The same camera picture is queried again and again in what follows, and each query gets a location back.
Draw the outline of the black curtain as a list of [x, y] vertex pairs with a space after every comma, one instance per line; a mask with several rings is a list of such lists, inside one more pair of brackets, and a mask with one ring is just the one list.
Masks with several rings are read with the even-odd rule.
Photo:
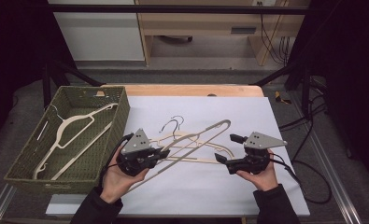
[[312, 70], [326, 79], [327, 104], [347, 149], [369, 174], [369, 0], [310, 0], [295, 46], [316, 31]]
[[74, 68], [49, 0], [0, 0], [0, 129], [13, 107], [13, 93], [42, 78], [43, 68], [56, 73], [52, 80], [68, 79], [55, 62]]

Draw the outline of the person's right hand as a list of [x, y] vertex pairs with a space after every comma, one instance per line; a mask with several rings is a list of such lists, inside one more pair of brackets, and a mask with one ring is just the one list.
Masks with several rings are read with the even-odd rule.
[[237, 171], [236, 174], [252, 183], [260, 191], [268, 191], [278, 186], [274, 164], [271, 161], [265, 170], [257, 175], [241, 170]]

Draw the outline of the white cabinet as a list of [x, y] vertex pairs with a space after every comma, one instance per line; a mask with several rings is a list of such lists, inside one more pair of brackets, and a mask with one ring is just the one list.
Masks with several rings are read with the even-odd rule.
[[55, 12], [54, 16], [77, 62], [144, 60], [135, 13]]

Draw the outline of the green woven basket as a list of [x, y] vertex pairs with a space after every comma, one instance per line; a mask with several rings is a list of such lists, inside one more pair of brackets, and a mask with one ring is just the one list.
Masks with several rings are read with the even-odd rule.
[[[44, 171], [33, 179], [33, 172], [55, 141], [63, 119], [85, 115], [102, 106], [117, 103], [94, 116], [94, 123], [66, 148], [56, 148]], [[116, 144], [123, 137], [130, 112], [123, 87], [62, 86], [38, 122], [5, 180], [12, 186], [34, 193], [80, 194], [96, 186]], [[89, 122], [73, 122], [64, 130], [64, 145]]]

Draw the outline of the beige plastic hanger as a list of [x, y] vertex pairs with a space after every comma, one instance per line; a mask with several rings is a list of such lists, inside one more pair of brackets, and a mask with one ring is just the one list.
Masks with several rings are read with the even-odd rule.
[[[44, 156], [44, 158], [41, 160], [41, 162], [37, 165], [33, 172], [33, 179], [37, 179], [37, 176], [39, 173], [44, 171], [47, 166], [47, 160], [51, 156], [51, 154], [54, 152], [56, 148], [66, 148], [69, 146], [74, 140], [76, 140], [83, 132], [85, 132], [95, 121], [94, 116], [104, 110], [112, 109], [114, 106], [117, 106], [117, 103], [108, 104], [105, 106], [102, 106], [100, 108], [97, 108], [96, 110], [93, 110], [92, 112], [85, 114], [85, 115], [75, 115], [67, 119], [63, 119], [61, 116], [59, 118], [62, 120], [62, 123], [58, 127], [56, 131], [55, 141]], [[71, 139], [69, 139], [64, 145], [61, 144], [61, 139], [64, 135], [64, 130], [71, 125], [73, 122], [88, 119], [89, 122], [86, 126], [84, 126], [80, 131], [78, 131]]]
[[222, 135], [231, 127], [231, 122], [228, 119], [218, 121], [198, 133], [183, 132], [179, 129], [183, 121], [178, 122], [176, 119], [170, 119], [161, 128], [160, 133], [162, 133], [164, 128], [173, 121], [177, 125], [171, 133], [150, 139], [150, 142], [155, 146], [161, 147], [163, 150], [171, 150], [170, 154], [166, 158], [167, 161], [217, 164], [218, 162], [214, 158], [200, 158], [197, 155], [192, 155], [192, 153], [202, 147], [212, 149], [214, 152], [223, 152], [229, 159], [234, 159], [234, 153], [228, 147], [214, 143], [214, 140], [217, 137]]
[[162, 163], [163, 167], [159, 169], [155, 174], [150, 175], [149, 177], [146, 177], [143, 181], [135, 184], [133, 187], [130, 188], [130, 191], [147, 183], [148, 181], [162, 174], [180, 161], [212, 163], [212, 160], [208, 159], [190, 158], [190, 155], [193, 152], [203, 146], [212, 147], [217, 151], [225, 151], [232, 159], [234, 157], [234, 154], [230, 149], [212, 143], [213, 139], [228, 130], [230, 126], [231, 122], [228, 119], [224, 119], [209, 127], [206, 127], [204, 130], [198, 133], [172, 133], [169, 136], [162, 137], [156, 140], [156, 143], [160, 144], [161, 141], [167, 139], [168, 137], [173, 138], [173, 140], [168, 145], [163, 147], [163, 149], [170, 149], [169, 155], [165, 159], [157, 162], [157, 165]]

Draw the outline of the white power strip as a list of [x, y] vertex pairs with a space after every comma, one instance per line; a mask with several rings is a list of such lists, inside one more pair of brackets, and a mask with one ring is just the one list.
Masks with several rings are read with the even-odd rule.
[[254, 7], [273, 7], [277, 0], [253, 0], [252, 5]]

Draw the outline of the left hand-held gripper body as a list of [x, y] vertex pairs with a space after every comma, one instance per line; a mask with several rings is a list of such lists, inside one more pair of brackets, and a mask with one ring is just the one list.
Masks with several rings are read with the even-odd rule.
[[143, 129], [138, 129], [121, 149], [117, 164], [127, 175], [136, 176], [143, 170], [153, 168], [156, 163], [150, 163], [149, 158], [157, 153], [157, 149], [150, 145]]

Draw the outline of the white paper sheet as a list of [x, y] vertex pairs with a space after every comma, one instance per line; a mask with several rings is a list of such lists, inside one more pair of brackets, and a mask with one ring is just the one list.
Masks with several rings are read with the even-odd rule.
[[[230, 140], [232, 133], [253, 132], [281, 136], [265, 97], [151, 97], [131, 96], [125, 131], [142, 128], [151, 139], [170, 134], [174, 116], [184, 118], [180, 130], [198, 133], [223, 120], [231, 122], [224, 133], [211, 130], [201, 136], [229, 148], [237, 158], [245, 156], [243, 146]], [[180, 161], [161, 172], [167, 163], [148, 172], [149, 181], [122, 197], [122, 217], [248, 217], [259, 212], [255, 187], [226, 166], [215, 163]]]

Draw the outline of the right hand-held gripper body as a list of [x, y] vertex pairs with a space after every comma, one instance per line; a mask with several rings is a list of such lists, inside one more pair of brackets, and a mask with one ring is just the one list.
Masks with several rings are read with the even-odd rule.
[[245, 149], [246, 156], [226, 164], [230, 175], [235, 174], [239, 170], [255, 175], [264, 171], [270, 162], [268, 149], [286, 146], [287, 142], [263, 133], [253, 132], [242, 145]]

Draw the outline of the black metal stand leg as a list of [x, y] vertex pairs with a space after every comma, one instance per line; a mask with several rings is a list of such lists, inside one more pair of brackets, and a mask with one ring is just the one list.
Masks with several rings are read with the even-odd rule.
[[285, 67], [277, 70], [272, 75], [268, 77], [262, 78], [259, 81], [254, 83], [254, 86], [262, 87], [269, 82], [277, 79], [278, 77], [282, 77], [284, 75], [288, 75], [284, 88], [287, 91], [296, 90], [299, 85], [302, 85], [301, 88], [301, 112], [303, 115], [310, 119], [310, 100], [309, 100], [309, 91], [310, 91], [310, 70], [307, 63], [290, 63]]
[[79, 72], [77, 68], [71, 67], [62, 62], [53, 61], [46, 63], [42, 71], [44, 106], [49, 105], [52, 99], [50, 86], [51, 81], [53, 81], [57, 87], [70, 86], [70, 82], [66, 77], [67, 74], [73, 75], [74, 77], [81, 79], [82, 81], [90, 84], [93, 87], [100, 87], [103, 85], [102, 82], [88, 77], [85, 74]]

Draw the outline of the yellow and black tool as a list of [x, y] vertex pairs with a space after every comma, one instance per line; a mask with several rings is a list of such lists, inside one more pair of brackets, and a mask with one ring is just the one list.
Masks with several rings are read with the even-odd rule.
[[275, 91], [275, 100], [277, 103], [282, 103], [286, 105], [291, 105], [291, 100], [289, 99], [283, 99], [280, 95], [279, 91]]

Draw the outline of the light wooden desk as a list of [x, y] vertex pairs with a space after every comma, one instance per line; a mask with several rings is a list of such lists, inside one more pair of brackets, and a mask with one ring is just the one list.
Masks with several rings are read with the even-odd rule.
[[[253, 0], [135, 0], [137, 5], [253, 7]], [[274, 7], [308, 7], [310, 0], [277, 0]], [[258, 65], [266, 64], [272, 42], [296, 37], [302, 15], [140, 13], [145, 36], [242, 35], [248, 38]]]

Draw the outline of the person's left hand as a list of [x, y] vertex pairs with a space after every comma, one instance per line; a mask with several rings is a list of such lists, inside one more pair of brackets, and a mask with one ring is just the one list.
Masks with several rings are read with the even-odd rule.
[[125, 195], [133, 184], [143, 181], [149, 171], [148, 169], [145, 169], [136, 176], [125, 174], [116, 164], [120, 152], [121, 147], [118, 147], [107, 166], [106, 173], [103, 178], [103, 190], [100, 194], [100, 198], [104, 202], [110, 204], [115, 203], [121, 196]]

